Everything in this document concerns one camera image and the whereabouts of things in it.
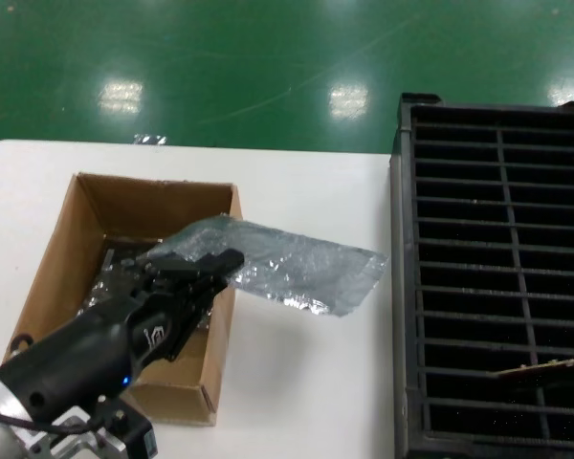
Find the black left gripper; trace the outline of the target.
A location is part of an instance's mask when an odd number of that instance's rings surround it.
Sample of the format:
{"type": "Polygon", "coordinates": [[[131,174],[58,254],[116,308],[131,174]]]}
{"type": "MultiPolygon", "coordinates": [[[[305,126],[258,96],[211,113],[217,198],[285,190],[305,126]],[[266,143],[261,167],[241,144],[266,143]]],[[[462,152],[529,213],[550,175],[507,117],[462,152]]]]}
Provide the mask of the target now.
{"type": "Polygon", "coordinates": [[[194,261],[176,253],[139,257],[144,288],[161,293],[92,307],[3,363],[2,384],[38,423],[100,395],[120,396],[152,362],[176,360],[244,261],[235,249],[194,261]]]}

